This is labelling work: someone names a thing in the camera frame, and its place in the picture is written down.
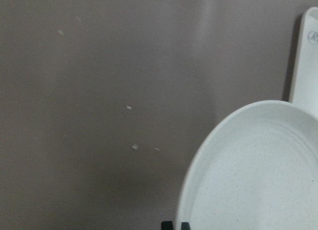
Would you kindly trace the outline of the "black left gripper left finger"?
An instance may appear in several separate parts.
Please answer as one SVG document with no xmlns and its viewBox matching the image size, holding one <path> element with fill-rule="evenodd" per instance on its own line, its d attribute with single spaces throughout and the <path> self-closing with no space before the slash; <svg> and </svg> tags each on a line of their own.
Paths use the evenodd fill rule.
<svg viewBox="0 0 318 230">
<path fill-rule="evenodd" d="M 173 230 L 173 221 L 163 221 L 160 225 L 161 230 Z"/>
</svg>

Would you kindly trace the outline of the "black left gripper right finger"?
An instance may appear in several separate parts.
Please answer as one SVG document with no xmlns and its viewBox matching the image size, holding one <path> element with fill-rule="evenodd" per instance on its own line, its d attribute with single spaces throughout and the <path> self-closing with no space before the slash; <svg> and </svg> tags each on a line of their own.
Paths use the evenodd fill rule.
<svg viewBox="0 0 318 230">
<path fill-rule="evenodd" d="M 181 223 L 181 230 L 190 230 L 190 223 L 189 222 L 182 222 Z"/>
</svg>

